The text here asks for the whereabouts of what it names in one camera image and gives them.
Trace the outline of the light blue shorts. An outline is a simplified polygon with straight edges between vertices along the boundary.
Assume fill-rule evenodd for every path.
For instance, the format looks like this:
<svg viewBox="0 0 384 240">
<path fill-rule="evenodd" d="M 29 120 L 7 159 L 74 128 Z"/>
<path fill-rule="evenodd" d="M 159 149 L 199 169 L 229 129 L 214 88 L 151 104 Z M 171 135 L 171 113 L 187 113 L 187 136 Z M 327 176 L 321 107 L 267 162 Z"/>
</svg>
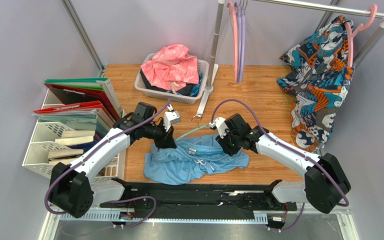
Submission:
<svg viewBox="0 0 384 240">
<path fill-rule="evenodd" d="M 205 175 L 246 168 L 249 161 L 243 151 L 233 156 L 224 153 L 215 135 L 203 135 L 182 138 L 176 148 L 157 148 L 152 144 L 145 154 L 143 174 L 152 181 L 178 186 Z"/>
</svg>

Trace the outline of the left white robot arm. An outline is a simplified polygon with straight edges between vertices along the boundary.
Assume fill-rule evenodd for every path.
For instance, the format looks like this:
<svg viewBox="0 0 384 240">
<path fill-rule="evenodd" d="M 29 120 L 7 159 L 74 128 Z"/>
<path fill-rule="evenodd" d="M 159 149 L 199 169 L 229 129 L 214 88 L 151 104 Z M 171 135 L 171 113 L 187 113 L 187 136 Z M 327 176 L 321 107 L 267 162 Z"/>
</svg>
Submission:
<svg viewBox="0 0 384 240">
<path fill-rule="evenodd" d="M 157 110 L 139 102 L 133 112 L 115 122 L 109 132 L 90 150 L 69 164 L 57 163 L 52 171 L 44 206 L 55 215 L 84 216 L 88 210 L 103 203 L 120 200 L 125 185 L 119 178 L 95 182 L 98 173 L 117 154 L 141 138 L 154 141 L 160 149 L 175 149 L 174 124 L 181 121 L 170 101 Z"/>
</svg>

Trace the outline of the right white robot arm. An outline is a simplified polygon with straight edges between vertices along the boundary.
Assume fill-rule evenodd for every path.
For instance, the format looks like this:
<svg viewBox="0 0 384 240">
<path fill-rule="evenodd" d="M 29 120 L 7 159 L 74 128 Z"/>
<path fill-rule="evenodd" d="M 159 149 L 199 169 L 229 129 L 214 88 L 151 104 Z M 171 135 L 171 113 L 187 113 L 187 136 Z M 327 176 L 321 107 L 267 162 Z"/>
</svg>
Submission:
<svg viewBox="0 0 384 240">
<path fill-rule="evenodd" d="M 319 212 L 329 214 L 351 190 L 338 159 L 330 153 L 319 156 L 299 149 L 265 128 L 250 127 L 238 113 L 227 119 L 218 117 L 209 127 L 218 132 L 216 141 L 229 156 L 250 150 L 278 161 L 302 178 L 271 183 L 264 191 L 271 205 L 308 203 Z"/>
</svg>

